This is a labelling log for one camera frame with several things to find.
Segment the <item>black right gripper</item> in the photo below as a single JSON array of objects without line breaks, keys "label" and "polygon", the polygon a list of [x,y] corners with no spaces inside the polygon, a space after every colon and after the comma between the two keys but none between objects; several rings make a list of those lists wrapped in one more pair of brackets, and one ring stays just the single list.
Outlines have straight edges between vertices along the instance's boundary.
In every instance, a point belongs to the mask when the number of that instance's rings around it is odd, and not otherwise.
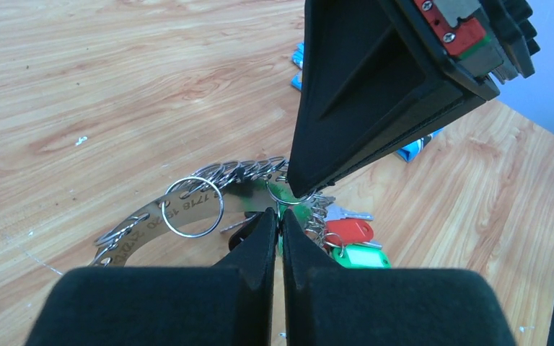
[{"label": "black right gripper", "polygon": [[528,1],[307,1],[287,178],[300,198],[535,73]]}]

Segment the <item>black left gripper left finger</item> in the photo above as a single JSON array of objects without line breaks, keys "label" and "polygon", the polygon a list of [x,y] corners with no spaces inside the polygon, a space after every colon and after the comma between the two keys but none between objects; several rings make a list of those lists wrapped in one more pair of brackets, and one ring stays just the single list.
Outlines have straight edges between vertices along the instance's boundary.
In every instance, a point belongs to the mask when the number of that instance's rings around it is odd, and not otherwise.
[{"label": "black left gripper left finger", "polygon": [[210,267],[80,267],[53,287],[28,345],[269,345],[272,208]]}]

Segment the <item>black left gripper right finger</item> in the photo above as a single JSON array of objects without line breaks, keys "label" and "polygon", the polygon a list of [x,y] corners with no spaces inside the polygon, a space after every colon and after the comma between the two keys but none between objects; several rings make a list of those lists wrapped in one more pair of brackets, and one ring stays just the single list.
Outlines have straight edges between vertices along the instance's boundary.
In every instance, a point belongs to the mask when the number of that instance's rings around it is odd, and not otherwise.
[{"label": "black left gripper right finger", "polygon": [[514,345],[496,294],[463,269],[348,269],[281,220],[289,345]]}]

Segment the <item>green key tag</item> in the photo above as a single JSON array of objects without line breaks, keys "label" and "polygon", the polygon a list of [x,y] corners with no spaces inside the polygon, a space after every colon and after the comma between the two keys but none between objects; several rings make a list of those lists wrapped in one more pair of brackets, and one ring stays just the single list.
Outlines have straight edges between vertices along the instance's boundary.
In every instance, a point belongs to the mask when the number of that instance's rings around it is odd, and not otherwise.
[{"label": "green key tag", "polygon": [[381,249],[359,244],[333,248],[330,255],[339,265],[348,269],[389,269],[392,267],[389,258]]}]

